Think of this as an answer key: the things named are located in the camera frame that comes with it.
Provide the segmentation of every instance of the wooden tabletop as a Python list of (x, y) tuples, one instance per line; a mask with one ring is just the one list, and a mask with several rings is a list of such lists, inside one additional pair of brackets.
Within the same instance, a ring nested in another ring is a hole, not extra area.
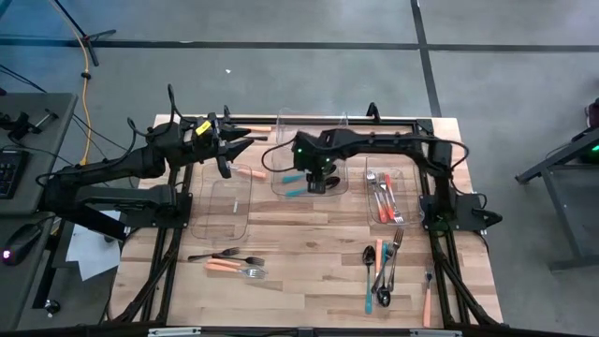
[[(460, 140), (456, 119), (432, 120), (437, 137)], [(155, 119), (156, 124), (167, 121), (167, 115), (158, 115)], [(409, 131), (407, 127), (397, 126), (351, 128), (359, 133), (373, 130), (377, 133)], [(318, 128), (313, 126), (301, 129), (318, 132)], [(235, 164), (266, 171), (261, 167), (260, 156), (275, 144), (275, 138), (273, 128), (268, 142), (255, 142), (240, 155)], [(454, 147), (454, 162), (462, 155), (463, 151)], [(370, 216), (364, 182), (366, 157), (357, 155), (346, 161), (347, 191), (326, 201), (317, 198), (284, 198), (273, 193), (270, 176), (266, 181), (253, 179), (251, 204), (246, 213), (249, 215), (247, 230), (240, 242), (207, 241), (198, 234), (205, 230), (201, 226), (206, 224), (198, 221), (201, 216), (198, 213), (204, 206), (199, 205), (201, 198), (197, 196), (205, 196), (206, 190), (202, 192), (202, 170), (210, 166), (195, 165), (191, 185), (191, 192), (195, 196), (193, 219), (190, 227), (183, 232), (168, 324), (422, 327), (424, 271), (431, 260), (431, 245), (428, 235), (417, 222), (416, 198), (419, 186), (418, 183), (412, 183), (416, 181), (413, 176), (414, 164), (409, 158), (400, 155), (369, 155), (368, 159), (376, 162), (376, 166), (389, 167), (402, 174), (406, 189), (405, 207), (410, 210), (405, 216), (409, 219), (406, 219), (405, 234), (398, 254), (391, 304), (388, 308), (382, 308), (374, 300), (373, 313), (364, 313), (366, 267), (361, 262), (362, 251), (367, 245), (374, 245), (377, 239), (390, 241), (395, 230), (389, 225), (376, 224)], [(166, 183), (167, 176), (165, 174), (159, 179), (144, 180), (140, 188)], [(472, 190), (466, 163), (456, 168), (455, 183), (462, 191)], [(112, 292), (111, 310), (115, 315), (125, 308), (147, 280), (155, 235), (156, 229), (141, 229), (124, 247)], [(488, 314), (501, 321), (485, 245), (473, 233), (456, 232), (455, 236), (464, 283)], [(186, 261), (190, 255), (211, 253), (227, 246), (239, 246), (240, 256), (264, 258), (265, 269), (268, 271), (266, 280), (249, 281), (238, 274), (207, 272), (203, 261)], [(442, 327), (435, 279), (432, 282), (431, 324), (433, 327)], [(159, 306), (161, 285), (158, 289), (154, 308)], [(458, 317), (453, 286), (449, 286), (447, 291), (452, 314)]]

